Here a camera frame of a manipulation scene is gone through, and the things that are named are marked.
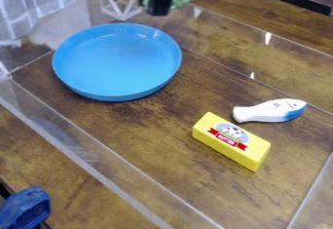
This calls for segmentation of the blue round tray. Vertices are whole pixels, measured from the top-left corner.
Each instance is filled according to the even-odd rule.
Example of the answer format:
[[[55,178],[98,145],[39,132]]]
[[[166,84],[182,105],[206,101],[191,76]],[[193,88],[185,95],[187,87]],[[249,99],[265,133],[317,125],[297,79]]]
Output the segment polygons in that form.
[[[177,41],[138,23],[111,23],[78,31],[60,44],[52,69],[78,94],[130,101],[158,92],[181,67]]]

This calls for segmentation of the blue clamp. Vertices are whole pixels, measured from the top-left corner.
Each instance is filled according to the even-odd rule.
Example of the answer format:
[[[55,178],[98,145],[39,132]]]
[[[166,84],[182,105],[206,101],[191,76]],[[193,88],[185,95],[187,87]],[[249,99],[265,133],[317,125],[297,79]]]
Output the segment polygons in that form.
[[[51,196],[40,186],[12,194],[0,207],[0,229],[38,229],[51,215]]]

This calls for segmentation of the white blue toy fish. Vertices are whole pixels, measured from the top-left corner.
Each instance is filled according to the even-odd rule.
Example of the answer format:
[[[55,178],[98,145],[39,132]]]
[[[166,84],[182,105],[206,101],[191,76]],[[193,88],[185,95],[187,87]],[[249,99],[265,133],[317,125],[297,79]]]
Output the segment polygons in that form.
[[[254,106],[236,106],[233,118],[238,123],[245,122],[286,122],[305,112],[308,103],[300,99],[280,98]]]

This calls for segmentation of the yellow butter block toy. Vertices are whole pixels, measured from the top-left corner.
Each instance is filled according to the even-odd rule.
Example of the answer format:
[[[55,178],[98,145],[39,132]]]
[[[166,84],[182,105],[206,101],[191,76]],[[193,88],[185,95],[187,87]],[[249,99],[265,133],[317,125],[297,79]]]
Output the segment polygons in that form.
[[[270,142],[207,112],[193,127],[193,137],[256,172],[268,156]]]

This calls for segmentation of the clear acrylic enclosure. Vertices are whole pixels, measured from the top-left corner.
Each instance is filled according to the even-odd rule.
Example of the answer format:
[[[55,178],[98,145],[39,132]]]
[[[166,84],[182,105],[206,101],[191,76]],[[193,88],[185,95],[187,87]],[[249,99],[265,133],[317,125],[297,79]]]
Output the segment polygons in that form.
[[[80,0],[0,48],[0,184],[51,195],[52,229],[333,229],[333,18],[277,0],[195,0],[133,20],[177,40],[179,71],[125,103],[76,95],[52,55],[131,0]],[[252,123],[270,152],[250,171],[194,139],[206,113],[294,97],[286,123]]]

